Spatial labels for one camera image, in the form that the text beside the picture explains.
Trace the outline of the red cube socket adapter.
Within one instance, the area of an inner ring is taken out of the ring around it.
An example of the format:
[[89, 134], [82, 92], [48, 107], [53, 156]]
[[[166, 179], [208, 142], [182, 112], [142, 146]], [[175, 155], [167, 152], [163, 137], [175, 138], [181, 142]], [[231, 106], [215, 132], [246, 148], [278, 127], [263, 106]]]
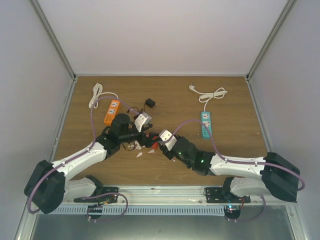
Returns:
[[156, 150], [159, 146], [158, 144], [159, 135], [154, 132], [151, 132], [148, 134], [148, 138], [149, 138], [149, 143], [151, 144], [150, 148], [153, 150]]

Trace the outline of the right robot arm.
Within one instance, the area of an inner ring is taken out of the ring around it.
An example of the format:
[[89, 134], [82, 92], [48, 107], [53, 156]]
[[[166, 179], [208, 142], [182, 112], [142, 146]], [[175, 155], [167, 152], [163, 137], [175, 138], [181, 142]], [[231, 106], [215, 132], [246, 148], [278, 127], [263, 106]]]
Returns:
[[297, 200], [300, 170], [275, 152], [254, 158], [223, 156], [199, 150], [185, 137], [171, 133], [160, 136], [159, 144], [169, 159], [176, 158], [199, 175], [230, 175], [227, 187], [221, 190], [228, 203], [245, 195], [272, 195], [285, 202]]

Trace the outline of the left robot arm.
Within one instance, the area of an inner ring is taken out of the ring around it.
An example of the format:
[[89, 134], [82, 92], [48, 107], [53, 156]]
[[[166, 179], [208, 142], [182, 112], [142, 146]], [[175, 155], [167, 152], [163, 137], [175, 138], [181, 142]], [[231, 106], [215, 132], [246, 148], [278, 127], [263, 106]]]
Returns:
[[117, 114], [111, 125], [82, 150], [54, 162], [40, 161], [24, 189], [28, 212], [37, 213], [32, 205], [49, 214], [61, 203], [74, 199], [101, 201], [104, 187], [96, 177], [88, 175], [80, 180], [73, 180], [73, 177], [114, 155], [123, 143], [146, 144], [149, 138], [144, 131], [151, 128], [150, 120], [145, 112], [133, 122], [128, 115]]

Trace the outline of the orange power strip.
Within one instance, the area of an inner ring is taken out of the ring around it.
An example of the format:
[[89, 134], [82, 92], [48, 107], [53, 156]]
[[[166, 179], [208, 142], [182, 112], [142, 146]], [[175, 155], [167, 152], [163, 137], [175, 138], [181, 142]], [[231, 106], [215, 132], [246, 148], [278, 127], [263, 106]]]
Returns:
[[103, 120], [103, 122], [106, 126], [111, 125], [112, 121], [114, 120], [114, 118], [118, 112], [120, 105], [121, 105], [121, 103], [119, 100], [112, 100], [111, 101], [109, 108], [106, 112], [106, 115], [104, 117], [104, 120]]

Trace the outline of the black power adapter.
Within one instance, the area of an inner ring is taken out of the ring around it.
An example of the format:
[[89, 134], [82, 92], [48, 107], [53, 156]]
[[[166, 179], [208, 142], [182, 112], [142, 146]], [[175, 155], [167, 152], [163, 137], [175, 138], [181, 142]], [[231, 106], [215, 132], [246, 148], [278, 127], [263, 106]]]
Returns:
[[145, 101], [145, 105], [148, 106], [149, 108], [153, 108], [156, 106], [156, 102], [153, 101], [152, 99], [148, 98], [146, 101]]

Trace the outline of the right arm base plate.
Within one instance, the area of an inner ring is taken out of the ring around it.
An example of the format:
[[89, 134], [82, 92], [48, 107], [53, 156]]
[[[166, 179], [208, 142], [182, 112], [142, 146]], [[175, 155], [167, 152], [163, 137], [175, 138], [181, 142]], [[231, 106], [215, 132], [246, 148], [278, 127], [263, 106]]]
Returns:
[[205, 187], [203, 194], [206, 198], [207, 203], [241, 204], [244, 201], [244, 203], [246, 204], [251, 202], [251, 198], [249, 196], [236, 196], [231, 193], [229, 187], [225, 186]]

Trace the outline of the aluminium front rail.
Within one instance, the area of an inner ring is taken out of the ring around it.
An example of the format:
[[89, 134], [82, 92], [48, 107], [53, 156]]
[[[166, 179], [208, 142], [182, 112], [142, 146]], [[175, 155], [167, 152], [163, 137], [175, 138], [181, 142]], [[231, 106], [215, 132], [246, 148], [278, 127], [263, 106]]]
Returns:
[[91, 197], [75, 196], [72, 193], [62, 201], [62, 204], [76, 205], [93, 205], [93, 204], [114, 204], [130, 206], [209, 206], [209, 205], [236, 205], [252, 204], [259, 205], [263, 201], [259, 194], [246, 194], [250, 197], [250, 203], [207, 203], [204, 195], [206, 187], [221, 187], [221, 186], [205, 186], [205, 185], [122, 185], [114, 190], [111, 186], [105, 186], [102, 192]]

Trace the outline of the left aluminium frame post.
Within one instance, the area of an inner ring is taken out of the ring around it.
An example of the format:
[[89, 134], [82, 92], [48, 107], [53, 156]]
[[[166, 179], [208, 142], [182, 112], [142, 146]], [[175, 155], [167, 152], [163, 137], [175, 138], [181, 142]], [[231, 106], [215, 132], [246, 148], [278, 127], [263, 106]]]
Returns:
[[76, 80], [76, 74], [73, 71], [70, 62], [68, 61], [65, 52], [63, 51], [58, 38], [56, 37], [56, 34], [54, 33], [48, 18], [46, 17], [46, 14], [44, 13], [40, 3], [38, 0], [30, 0], [29, 1], [33, 7], [33, 9], [35, 10], [35, 13], [37, 15], [37, 17], [39, 18], [41, 24], [44, 27], [45, 32], [47, 33], [52, 45], [54, 46], [55, 50], [57, 51], [65, 69], [67, 70], [68, 74], [70, 75], [71, 79], [73, 81]]

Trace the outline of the aluminium frame post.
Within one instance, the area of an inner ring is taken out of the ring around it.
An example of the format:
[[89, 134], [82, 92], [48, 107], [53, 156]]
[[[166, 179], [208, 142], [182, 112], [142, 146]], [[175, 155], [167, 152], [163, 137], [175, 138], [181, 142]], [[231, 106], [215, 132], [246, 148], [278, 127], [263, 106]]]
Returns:
[[247, 82], [250, 81], [252, 76], [254, 75], [256, 69], [258, 68], [260, 62], [264, 58], [267, 50], [270, 48], [272, 42], [274, 41], [275, 37], [279, 33], [280, 29], [284, 25], [286, 19], [288, 18], [289, 14], [291, 13], [293, 7], [297, 3], [296, 0], [287, 0], [283, 9], [281, 10], [279, 16], [277, 17], [273, 27], [271, 28], [271, 31], [269, 32], [266, 40], [264, 41], [262, 48], [258, 52], [257, 57], [255, 58], [252, 66], [250, 67], [248, 73], [245, 76], [245, 79]]
[[37, 17], [39, 18], [41, 24], [44, 27], [45, 32], [47, 33], [52, 45], [54, 46], [55, 50], [57, 51], [65, 69], [67, 70], [68, 74], [70, 75], [71, 79], [73, 81], [76, 80], [76, 74], [73, 71], [70, 62], [68, 61], [65, 52], [63, 51], [58, 38], [56, 37], [56, 34], [54, 33], [48, 18], [46, 17], [46, 14], [44, 13], [40, 3], [38, 0], [30, 0], [29, 1], [33, 7], [33, 9], [35, 10], [35, 13], [37, 15]]

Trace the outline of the right aluminium frame post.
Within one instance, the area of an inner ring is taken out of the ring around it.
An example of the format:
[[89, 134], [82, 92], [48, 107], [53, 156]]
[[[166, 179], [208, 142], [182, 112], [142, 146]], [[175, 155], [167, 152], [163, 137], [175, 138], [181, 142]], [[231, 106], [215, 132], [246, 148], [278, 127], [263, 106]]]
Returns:
[[272, 42], [274, 41], [275, 37], [279, 33], [280, 29], [284, 25], [286, 19], [288, 18], [289, 14], [291, 13], [293, 7], [297, 3], [296, 0], [287, 0], [283, 9], [281, 10], [279, 16], [277, 17], [273, 27], [271, 28], [271, 31], [269, 32], [266, 40], [264, 41], [262, 48], [258, 52], [257, 57], [255, 58], [252, 66], [250, 67], [248, 73], [245, 76], [245, 79], [247, 82], [250, 81], [252, 76], [254, 75], [256, 69], [258, 68], [260, 62], [264, 58], [267, 50], [270, 48]]

